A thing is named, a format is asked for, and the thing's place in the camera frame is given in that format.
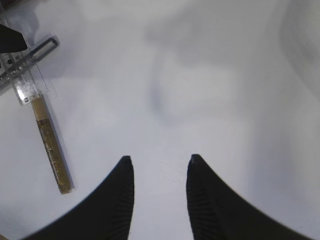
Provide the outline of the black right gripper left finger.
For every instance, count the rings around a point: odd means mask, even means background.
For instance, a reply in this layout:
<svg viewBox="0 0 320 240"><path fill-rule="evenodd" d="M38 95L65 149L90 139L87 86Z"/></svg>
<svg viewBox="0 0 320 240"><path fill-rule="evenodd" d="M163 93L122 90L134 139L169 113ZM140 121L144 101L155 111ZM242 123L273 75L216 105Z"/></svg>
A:
<svg viewBox="0 0 320 240"><path fill-rule="evenodd" d="M88 197L26 239L127 240L134 202L134 168L130 156L123 156Z"/></svg>

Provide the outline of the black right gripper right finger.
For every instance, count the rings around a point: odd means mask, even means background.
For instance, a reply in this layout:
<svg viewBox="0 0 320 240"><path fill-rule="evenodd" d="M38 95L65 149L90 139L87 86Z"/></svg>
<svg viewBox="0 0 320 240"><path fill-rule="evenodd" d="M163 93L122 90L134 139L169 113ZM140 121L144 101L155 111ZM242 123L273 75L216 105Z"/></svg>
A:
<svg viewBox="0 0 320 240"><path fill-rule="evenodd" d="M243 199L199 154L188 163L186 198L195 240L308 239Z"/></svg>

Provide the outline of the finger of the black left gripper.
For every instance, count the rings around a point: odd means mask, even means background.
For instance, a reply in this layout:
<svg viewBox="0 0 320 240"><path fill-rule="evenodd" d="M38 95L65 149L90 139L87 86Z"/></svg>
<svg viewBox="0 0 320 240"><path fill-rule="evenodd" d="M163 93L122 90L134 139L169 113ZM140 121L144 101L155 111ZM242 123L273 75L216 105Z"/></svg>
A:
<svg viewBox="0 0 320 240"><path fill-rule="evenodd" d="M17 53L28 48L23 35L3 24L0 25L0 53Z"/></svg>

